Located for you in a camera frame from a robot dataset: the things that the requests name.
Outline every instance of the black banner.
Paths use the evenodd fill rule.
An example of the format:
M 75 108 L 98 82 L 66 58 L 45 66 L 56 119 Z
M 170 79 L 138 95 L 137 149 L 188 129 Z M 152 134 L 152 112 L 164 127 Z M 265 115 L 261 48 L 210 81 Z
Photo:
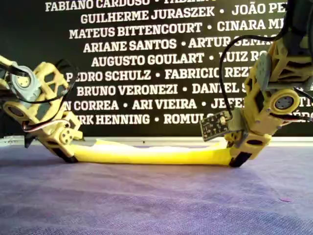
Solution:
M 66 105 L 86 136 L 200 136 L 199 120 L 226 109 L 218 81 L 223 49 L 241 35 L 276 35 L 284 3 L 4 1 L 0 54 L 32 69 L 61 58 L 77 65 L 79 77 Z M 269 47 L 243 40 L 227 54 L 231 104 L 243 106 L 249 68 Z M 72 73 L 66 78 L 74 79 Z M 295 114 L 313 117 L 310 108 L 301 98 Z M 295 123 L 276 136 L 311 136 L 311 125 Z

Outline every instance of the black plastic part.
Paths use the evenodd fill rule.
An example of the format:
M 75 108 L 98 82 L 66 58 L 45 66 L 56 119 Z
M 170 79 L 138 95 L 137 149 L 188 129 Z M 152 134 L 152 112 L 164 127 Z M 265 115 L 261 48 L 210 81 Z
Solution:
M 230 161 L 229 166 L 236 168 L 241 167 L 241 165 L 244 164 L 251 157 L 251 155 L 251 153 L 241 152 L 236 158 L 233 158 Z
M 56 155 L 58 155 L 60 158 L 62 158 L 66 163 L 77 163 L 78 160 L 76 157 L 67 157 L 59 148 L 52 148 L 51 149 Z
M 25 136 L 24 136 L 24 147 L 25 148 L 29 148 L 31 143 L 35 140 L 35 136 L 33 136 L 32 134 L 30 133 L 27 133 Z
M 256 95 L 255 102 L 256 102 L 256 105 L 258 107 L 259 112 L 261 112 L 262 109 L 264 108 L 264 104 L 263 104 L 264 96 L 263 96 L 261 91 L 259 91 L 259 93 Z

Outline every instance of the black cable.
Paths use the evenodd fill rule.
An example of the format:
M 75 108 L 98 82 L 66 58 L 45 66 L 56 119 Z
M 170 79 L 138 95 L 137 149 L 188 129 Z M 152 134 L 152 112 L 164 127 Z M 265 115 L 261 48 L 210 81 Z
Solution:
M 229 113 L 229 120 L 231 120 L 233 118 L 233 114 L 231 111 L 231 107 L 230 104 L 228 102 L 228 98 L 227 98 L 227 93 L 225 90 L 225 86 L 224 86 L 224 71 L 223 71 L 223 62 L 224 59 L 226 57 L 227 52 L 230 50 L 230 48 L 235 45 L 237 42 L 239 42 L 240 40 L 243 39 L 254 39 L 254 40 L 259 40 L 259 41 L 264 41 L 264 42 L 274 42 L 277 41 L 279 39 L 281 39 L 287 32 L 288 32 L 288 27 L 289 27 L 289 17 L 288 14 L 286 14 L 285 18 L 284 18 L 284 26 L 281 29 L 281 31 L 274 37 L 262 37 L 262 36 L 257 36 L 257 35 L 243 35 L 240 36 L 234 40 L 232 40 L 227 47 L 225 48 L 225 50 L 223 51 L 221 58 L 220 58 L 220 64 L 219 64 L 219 77 L 220 77 L 220 87 L 222 90 L 222 94 L 223 94 L 223 98 L 226 104 L 226 108 L 228 110 Z
M 57 95 L 55 98 L 52 98 L 52 99 L 46 99 L 46 100 L 43 100 L 43 101 L 28 101 L 28 100 L 24 100 L 20 97 L 18 97 L 17 95 L 15 95 L 15 97 L 20 100 L 20 101 L 23 101 L 23 102 L 26 102 L 26 103 L 30 103 L 30 104 L 44 104 L 44 103 L 49 103 L 49 102 L 52 102 L 52 101 L 55 101 L 55 100 L 58 100 L 58 99 L 62 99 L 61 100 L 61 103 L 60 103 L 60 106 L 59 106 L 59 109 L 58 111 L 56 112 L 56 114 L 49 118 L 47 121 L 44 121 L 44 122 L 40 122 L 40 123 L 37 123 L 35 125 L 32 125 L 31 127 L 36 127 L 36 126 L 39 126 L 39 125 L 42 125 L 42 124 L 46 124 L 50 121 L 52 121 L 58 114 L 58 112 L 60 111 L 64 101 L 66 100 L 66 97 L 68 96 L 68 94 L 70 93 L 70 91 L 72 90 L 72 88 L 74 87 L 75 85 L 75 82 L 77 80 L 77 76 L 78 76 L 78 68 L 77 67 L 74 67 L 68 60 L 66 59 L 61 59 L 59 61 L 57 61 L 54 66 L 56 67 L 56 69 L 61 72 L 62 70 L 64 69 L 67 69 L 67 68 L 73 68 L 74 69 L 74 74 L 76 74 L 76 76 L 74 76 L 72 78 L 72 80 L 69 82 L 68 84 L 68 88 L 65 90 L 65 92 L 61 93 L 60 95 Z M 6 73 L 12 73 L 16 76 L 24 76 L 24 77 L 29 77 L 29 74 L 25 71 L 22 71 L 18 68 L 16 69 L 12 69 L 14 67 L 10 66 L 10 67 L 7 67 L 7 66 L 4 66 L 2 64 L 0 64 L 0 69 L 3 69 L 4 70 L 4 75 L 3 77 L 5 77 Z
M 68 65 L 71 65 L 67 60 L 64 60 L 64 59 L 59 60 L 57 63 L 55 63 L 55 67 L 59 70 L 59 72 L 61 72 L 62 70 L 68 68 L 67 65 L 60 66 L 60 64 L 61 64 L 63 61 L 66 61 L 66 62 L 68 63 Z M 53 117 L 49 118 L 47 121 L 43 121 L 43 122 L 37 123 L 37 124 L 35 124 L 35 125 L 29 125 L 28 127 L 34 128 L 34 127 L 37 127 L 37 126 L 46 124 L 46 123 L 52 121 L 52 120 L 57 116 L 57 114 L 59 113 L 59 111 L 60 111 L 60 109 L 61 109 L 61 107 L 62 107 L 62 105 L 63 105 L 63 103 L 64 103 L 64 101 L 66 100 L 66 97 L 68 96 L 68 94 L 70 93 L 70 91 L 72 90 L 72 88 L 74 87 L 74 84 L 75 84 L 75 82 L 76 82 L 76 80 L 77 80 L 77 76 L 78 76 L 78 68 L 77 68 L 77 67 L 75 67 L 75 71 L 76 71 L 76 76 L 73 77 L 72 80 L 70 81 L 70 84 L 71 84 L 71 85 L 69 84 L 68 89 L 67 89 L 67 92 L 61 96 L 62 101 L 61 101 L 60 106 L 59 106 L 59 109 L 58 109 L 58 111 L 55 113 L 55 115 L 54 115 Z
M 298 94 L 301 94 L 304 97 L 308 98 L 313 103 L 313 97 L 310 94 L 308 94 L 308 93 L 306 93 L 306 92 L 304 92 L 302 90 L 299 90 L 296 87 L 294 87 L 293 89 L 294 89 L 295 92 L 297 92 Z
M 270 114 L 273 117 L 280 118 L 286 121 L 293 121 L 293 120 L 304 120 L 304 121 L 310 121 L 313 122 L 312 117 L 304 117 L 304 116 L 298 116 L 298 115 L 289 115 L 289 114 L 284 114 L 284 115 L 279 115 L 279 114 Z
M 60 66 L 60 64 L 62 62 L 67 62 L 67 65 L 62 65 Z M 59 60 L 58 62 L 55 63 L 55 67 L 59 70 L 59 72 L 61 72 L 62 70 L 64 69 L 67 69 L 67 68 L 73 68 L 74 69 L 74 72 L 76 74 L 78 74 L 78 68 L 77 67 L 74 67 L 68 60 L 66 59 L 61 59 Z M 8 73 L 11 73 L 11 74 L 14 74 L 16 76 L 23 76 L 23 77 L 30 77 L 29 74 L 25 71 L 22 71 L 20 70 L 19 68 L 16 68 L 16 67 L 13 67 L 13 66 L 10 66 L 10 67 L 6 67 L 4 65 L 1 65 L 0 64 L 0 69 L 3 69 L 4 70 L 4 74 L 6 74 L 7 72 Z M 22 98 L 20 98 L 18 95 L 16 95 L 17 99 L 19 101 L 22 101 L 22 102 L 25 102 L 25 103 L 29 103 L 29 104 L 44 104 L 44 103 L 50 103 L 50 102 L 53 102 L 55 100 L 58 100 L 60 98 L 63 98 L 65 95 L 67 95 L 70 90 L 73 88 L 73 86 L 75 85 L 75 82 L 76 82 L 76 78 L 71 80 L 70 83 L 68 84 L 68 88 L 63 91 L 61 94 L 57 95 L 56 97 L 52 98 L 52 99 L 46 99 L 46 100 L 42 100 L 42 101 L 28 101 L 28 100 L 24 100 Z

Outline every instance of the purple carpet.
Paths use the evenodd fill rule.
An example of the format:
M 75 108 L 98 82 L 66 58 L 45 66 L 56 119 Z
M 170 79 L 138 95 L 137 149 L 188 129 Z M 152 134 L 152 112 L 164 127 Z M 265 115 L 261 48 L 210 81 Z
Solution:
M 65 164 L 0 148 L 0 235 L 313 235 L 313 147 L 241 168 Z

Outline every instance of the bolt hole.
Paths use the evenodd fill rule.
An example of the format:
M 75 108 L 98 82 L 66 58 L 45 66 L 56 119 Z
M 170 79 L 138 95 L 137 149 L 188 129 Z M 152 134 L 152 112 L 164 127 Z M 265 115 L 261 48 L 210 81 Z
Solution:
M 249 140 L 247 141 L 247 144 L 251 144 L 251 145 L 263 145 L 262 141 L 259 140 Z

